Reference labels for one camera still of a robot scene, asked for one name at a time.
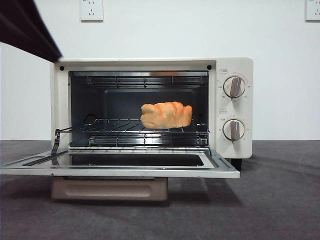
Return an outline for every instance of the control knob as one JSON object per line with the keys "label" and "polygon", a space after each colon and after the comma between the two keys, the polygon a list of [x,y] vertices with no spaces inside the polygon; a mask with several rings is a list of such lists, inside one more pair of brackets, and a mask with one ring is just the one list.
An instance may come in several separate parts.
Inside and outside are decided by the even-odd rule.
{"label": "control knob", "polygon": [[245,126],[243,123],[235,119],[225,122],[222,130],[224,136],[231,141],[237,141],[245,134]]}
{"label": "control knob", "polygon": [[239,76],[229,77],[223,84],[223,90],[228,97],[238,98],[245,92],[245,82]]}

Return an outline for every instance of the toaster oven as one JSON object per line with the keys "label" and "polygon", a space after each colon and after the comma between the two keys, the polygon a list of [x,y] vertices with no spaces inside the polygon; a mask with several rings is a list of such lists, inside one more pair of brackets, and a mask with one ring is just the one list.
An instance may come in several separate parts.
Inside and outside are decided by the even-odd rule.
{"label": "toaster oven", "polygon": [[[1,173],[54,176],[56,199],[165,200],[169,177],[239,178],[252,84],[243,57],[62,59],[51,67],[52,150]],[[142,125],[143,104],[174,101],[192,106],[189,126]]]}

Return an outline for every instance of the electrical outlet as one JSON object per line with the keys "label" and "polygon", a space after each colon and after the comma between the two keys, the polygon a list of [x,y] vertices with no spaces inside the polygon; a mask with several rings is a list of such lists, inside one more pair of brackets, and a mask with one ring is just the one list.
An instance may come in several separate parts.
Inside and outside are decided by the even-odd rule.
{"label": "electrical outlet", "polygon": [[104,20],[103,0],[80,0],[80,20],[102,22]]}
{"label": "electrical outlet", "polygon": [[305,0],[305,20],[320,21],[320,0]]}

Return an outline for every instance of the white wall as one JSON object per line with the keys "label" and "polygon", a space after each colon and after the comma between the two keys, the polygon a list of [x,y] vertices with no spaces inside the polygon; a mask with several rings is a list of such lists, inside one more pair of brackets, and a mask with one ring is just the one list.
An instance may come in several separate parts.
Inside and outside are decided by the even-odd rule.
{"label": "white wall", "polygon": [[[81,23],[79,0],[36,4],[66,58],[251,57],[254,139],[320,139],[320,23],[304,0],[105,0],[103,23]],[[1,47],[1,139],[49,140],[48,63]]]}

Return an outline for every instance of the gray carpet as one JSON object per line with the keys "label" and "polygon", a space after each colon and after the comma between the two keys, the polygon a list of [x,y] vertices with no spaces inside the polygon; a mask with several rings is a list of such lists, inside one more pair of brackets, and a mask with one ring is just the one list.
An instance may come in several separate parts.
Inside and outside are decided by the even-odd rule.
{"label": "gray carpet", "polygon": [[[1,161],[50,149],[2,141]],[[240,179],[170,178],[168,206],[53,201],[50,176],[1,176],[1,239],[317,240],[320,141],[255,141]]]}

